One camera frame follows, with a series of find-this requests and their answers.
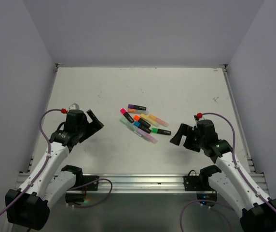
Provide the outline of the green cap black highlighter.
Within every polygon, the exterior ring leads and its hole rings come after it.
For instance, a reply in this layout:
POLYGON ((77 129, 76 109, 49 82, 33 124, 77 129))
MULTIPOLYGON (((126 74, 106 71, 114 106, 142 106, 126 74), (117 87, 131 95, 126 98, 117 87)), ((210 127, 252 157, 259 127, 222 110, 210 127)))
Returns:
POLYGON ((159 128, 152 128, 151 132, 156 133, 156 134, 168 135, 168 136, 171 135, 171 131, 163 130, 163 129, 159 129, 159 128))

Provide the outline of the pastel peach highlighter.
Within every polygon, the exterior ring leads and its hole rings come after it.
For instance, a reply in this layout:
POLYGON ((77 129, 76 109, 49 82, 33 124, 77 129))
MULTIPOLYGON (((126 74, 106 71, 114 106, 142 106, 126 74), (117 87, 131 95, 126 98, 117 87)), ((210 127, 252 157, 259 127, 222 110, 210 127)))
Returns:
POLYGON ((164 127, 168 127, 169 124, 165 121, 163 121, 162 119, 152 115, 152 114, 149 114, 149 118, 151 118, 152 120, 156 121, 157 123, 159 123, 160 125, 164 126, 164 127))

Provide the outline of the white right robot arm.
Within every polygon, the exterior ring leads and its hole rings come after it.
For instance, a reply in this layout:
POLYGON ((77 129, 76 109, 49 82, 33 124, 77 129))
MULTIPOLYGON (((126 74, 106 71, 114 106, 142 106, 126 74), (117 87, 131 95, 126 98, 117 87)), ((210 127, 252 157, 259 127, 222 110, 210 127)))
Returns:
POLYGON ((200 170, 198 176, 184 178, 185 185, 199 186, 219 193, 234 209, 245 232, 276 232, 276 198, 272 199, 245 171, 232 146, 218 138, 211 120, 199 120, 191 127, 182 123, 170 140, 184 147, 203 151, 213 165, 200 170))

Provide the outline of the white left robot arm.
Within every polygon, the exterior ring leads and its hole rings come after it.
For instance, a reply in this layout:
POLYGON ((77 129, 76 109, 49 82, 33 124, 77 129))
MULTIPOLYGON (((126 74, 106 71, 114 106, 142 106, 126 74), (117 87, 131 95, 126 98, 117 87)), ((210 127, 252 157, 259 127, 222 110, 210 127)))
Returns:
POLYGON ((66 165, 56 171, 72 149, 101 130, 104 125, 92 110, 60 109, 66 115, 50 137, 44 135, 47 149, 28 178, 5 195, 6 216, 9 223, 36 231, 41 230, 51 208, 68 190, 84 190, 82 169, 66 165))

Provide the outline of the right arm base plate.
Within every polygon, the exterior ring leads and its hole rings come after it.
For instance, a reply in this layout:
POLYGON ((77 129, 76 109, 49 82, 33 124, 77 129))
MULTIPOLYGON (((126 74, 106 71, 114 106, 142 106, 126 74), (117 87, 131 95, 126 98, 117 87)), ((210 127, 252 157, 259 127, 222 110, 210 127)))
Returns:
POLYGON ((190 170, 187 175, 183 176, 185 191, 195 191, 196 198, 201 200, 201 204, 213 207, 215 204, 207 202, 211 200, 216 202, 218 199, 217 192, 206 184, 195 170, 190 170))

